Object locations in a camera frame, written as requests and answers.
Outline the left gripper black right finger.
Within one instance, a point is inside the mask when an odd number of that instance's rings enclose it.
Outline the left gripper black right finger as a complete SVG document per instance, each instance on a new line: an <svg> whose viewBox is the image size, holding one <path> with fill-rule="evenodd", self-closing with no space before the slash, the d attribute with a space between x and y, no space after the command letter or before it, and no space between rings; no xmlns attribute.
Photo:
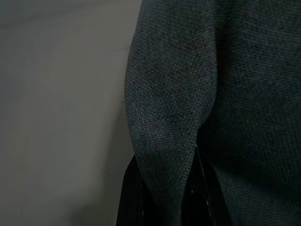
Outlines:
<svg viewBox="0 0 301 226"><path fill-rule="evenodd" d="M197 145L182 201L182 225L232 225L215 170Z"/></svg>

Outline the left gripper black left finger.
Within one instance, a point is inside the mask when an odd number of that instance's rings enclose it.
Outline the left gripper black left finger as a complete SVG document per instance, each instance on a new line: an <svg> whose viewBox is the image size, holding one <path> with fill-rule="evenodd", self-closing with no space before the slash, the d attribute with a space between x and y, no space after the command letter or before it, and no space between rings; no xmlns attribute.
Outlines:
<svg viewBox="0 0 301 226"><path fill-rule="evenodd" d="M133 157L125 171L116 226L159 226L160 214Z"/></svg>

